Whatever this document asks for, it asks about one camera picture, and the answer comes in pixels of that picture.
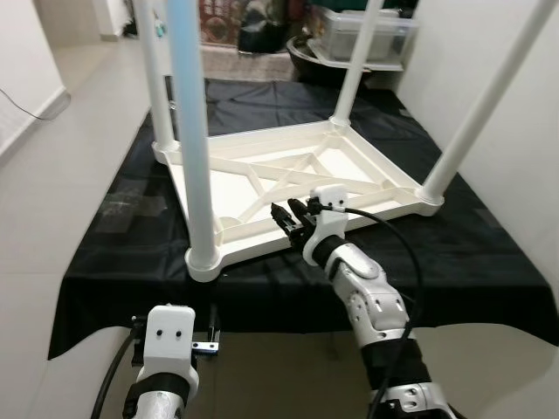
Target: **table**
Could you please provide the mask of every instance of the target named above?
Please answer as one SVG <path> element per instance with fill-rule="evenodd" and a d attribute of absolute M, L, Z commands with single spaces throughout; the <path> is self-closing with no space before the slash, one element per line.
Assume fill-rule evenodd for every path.
<path fill-rule="evenodd" d="M 326 119 L 335 89 L 295 82 L 206 80 L 210 135 Z M 360 92 L 352 126 L 399 167 L 423 181 L 439 150 L 389 91 Z M 197 311 L 207 327 L 217 305 L 224 332 L 313 333 L 349 329 L 345 309 L 320 269 L 294 251 L 280 251 L 224 269 L 217 281 L 189 278 L 183 260 L 188 232 L 168 170 L 155 162 L 149 116 L 85 234 L 62 282 L 49 359 L 109 326 L 130 326 L 133 315 L 157 304 Z M 394 224 L 418 253 L 425 275 L 420 326 L 498 323 L 554 345 L 559 321 L 542 275 L 459 176 L 433 217 Z M 377 260 L 411 304 L 411 263 L 382 226 L 348 239 Z"/>

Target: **black tablecloth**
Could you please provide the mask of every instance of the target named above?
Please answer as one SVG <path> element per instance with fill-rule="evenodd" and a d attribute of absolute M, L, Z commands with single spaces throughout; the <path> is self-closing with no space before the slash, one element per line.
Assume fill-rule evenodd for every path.
<path fill-rule="evenodd" d="M 207 81 L 210 134 L 228 134 L 326 119 L 338 92 L 293 82 Z M 439 155 L 393 93 L 360 93 L 352 126 L 418 181 Z M 215 302 L 225 332 L 311 333 L 349 329 L 342 303 L 318 268 L 281 251 L 224 269 L 210 284 L 189 278 L 189 246 L 169 173 L 155 162 L 149 116 L 114 179 L 62 282 L 49 359 L 108 326 L 157 304 L 197 310 L 207 327 Z M 458 176 L 433 217 L 406 216 L 394 224 L 411 241 L 424 268 L 426 307 L 421 326 L 500 323 L 559 343 L 549 285 Z M 413 297 L 414 275 L 400 243 L 385 228 L 348 234 Z"/>

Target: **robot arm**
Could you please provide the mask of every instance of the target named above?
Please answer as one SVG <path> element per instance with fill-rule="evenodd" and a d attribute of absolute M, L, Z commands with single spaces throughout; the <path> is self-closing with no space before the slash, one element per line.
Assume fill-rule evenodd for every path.
<path fill-rule="evenodd" d="M 383 268 L 344 239 L 348 221 L 343 213 L 346 201 L 343 186 L 320 187 L 311 193 L 311 210 L 297 200 L 288 201 L 300 223 L 275 204 L 272 216 L 305 261 L 325 271 L 346 306 L 374 394 L 381 387 L 398 346 L 404 345 L 375 417 L 456 419 L 440 387 L 431 381 L 413 333 L 405 342 L 401 341 L 409 320 L 402 297 L 388 284 Z M 321 210 L 323 206 L 335 211 Z"/>

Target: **white wall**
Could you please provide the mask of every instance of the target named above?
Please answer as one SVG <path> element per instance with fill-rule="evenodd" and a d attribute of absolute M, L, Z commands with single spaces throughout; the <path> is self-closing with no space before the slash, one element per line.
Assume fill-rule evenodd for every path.
<path fill-rule="evenodd" d="M 100 41 L 93 0 L 35 0 L 35 4 L 51 47 Z"/>
<path fill-rule="evenodd" d="M 397 95 L 440 147 L 452 138 L 534 4 L 421 1 L 418 37 Z M 558 46 L 556 10 L 460 170 L 556 296 Z M 428 330 L 420 340 L 435 377 L 467 416 L 559 417 L 555 347 L 514 329 L 475 325 Z"/>
<path fill-rule="evenodd" d="M 99 32 L 102 35 L 122 34 L 122 27 L 130 19 L 122 0 L 93 0 Z"/>
<path fill-rule="evenodd" d="M 64 91 L 31 0 L 0 0 L 0 57 L 0 87 L 30 112 L 43 112 Z M 0 154 L 32 122 L 0 95 Z"/>

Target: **white cylindrical pole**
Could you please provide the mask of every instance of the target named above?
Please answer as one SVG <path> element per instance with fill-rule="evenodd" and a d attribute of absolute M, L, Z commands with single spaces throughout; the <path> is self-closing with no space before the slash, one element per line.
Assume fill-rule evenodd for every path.
<path fill-rule="evenodd" d="M 443 194 L 458 172 L 460 163 L 491 118 L 500 98 L 521 67 L 556 4 L 557 0 L 538 1 L 497 73 L 476 100 L 445 152 L 427 176 L 422 188 L 418 189 L 419 197 L 429 203 L 440 204 L 443 202 Z"/>
<path fill-rule="evenodd" d="M 351 61 L 349 69 L 346 71 L 346 77 L 343 80 L 342 91 L 338 97 L 334 115 L 330 118 L 338 126 L 345 127 L 349 125 L 349 114 L 357 94 L 357 87 L 359 87 L 359 82 L 361 81 L 363 65 L 369 56 L 370 46 L 375 34 L 378 11 L 379 1 L 369 0 L 365 15 L 363 16 L 361 29 L 357 35 L 355 47 L 351 53 Z"/>
<path fill-rule="evenodd" d="M 143 52 L 143 62 L 146 75 L 148 76 L 151 119 L 155 130 L 155 143 L 153 145 L 155 158 L 160 163 L 165 163 L 162 153 L 177 150 L 178 145 L 173 135 L 165 80 L 157 64 L 157 40 L 155 39 L 153 4 L 152 0 L 135 0 L 134 6 Z"/>
<path fill-rule="evenodd" d="M 208 125 L 204 72 L 198 33 L 198 2 L 169 0 L 167 10 L 173 91 L 178 137 L 183 153 L 188 204 L 190 275 L 200 281 L 214 279 L 219 254 L 215 245 L 210 193 Z"/>

